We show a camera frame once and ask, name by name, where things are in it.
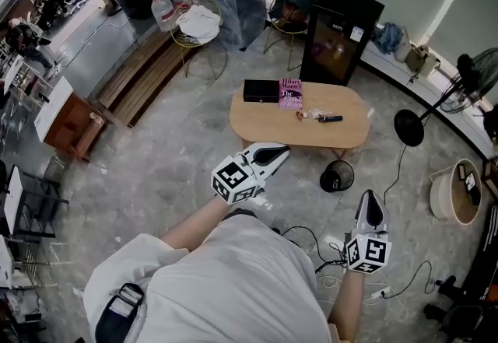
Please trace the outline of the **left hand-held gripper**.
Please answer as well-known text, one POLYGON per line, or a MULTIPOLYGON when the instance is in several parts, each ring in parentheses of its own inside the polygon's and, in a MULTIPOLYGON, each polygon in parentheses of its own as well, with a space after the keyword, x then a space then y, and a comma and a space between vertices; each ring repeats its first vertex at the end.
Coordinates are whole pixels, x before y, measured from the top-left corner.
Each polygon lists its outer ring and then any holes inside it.
POLYGON ((258 196, 266 180, 288 159, 291 148, 277 142, 255 142, 227 156, 211 175, 212 189, 228 204, 234 205, 258 196))

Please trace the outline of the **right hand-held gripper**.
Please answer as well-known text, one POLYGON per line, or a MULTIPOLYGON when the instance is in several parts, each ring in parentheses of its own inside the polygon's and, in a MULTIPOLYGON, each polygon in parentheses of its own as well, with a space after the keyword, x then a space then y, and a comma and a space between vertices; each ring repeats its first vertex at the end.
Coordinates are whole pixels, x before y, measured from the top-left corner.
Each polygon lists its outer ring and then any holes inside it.
POLYGON ((381 197, 371 189, 366 190, 356 211, 356 223, 345 235, 345 255, 350 271, 370 275, 388 264, 392 245, 390 221, 381 197))

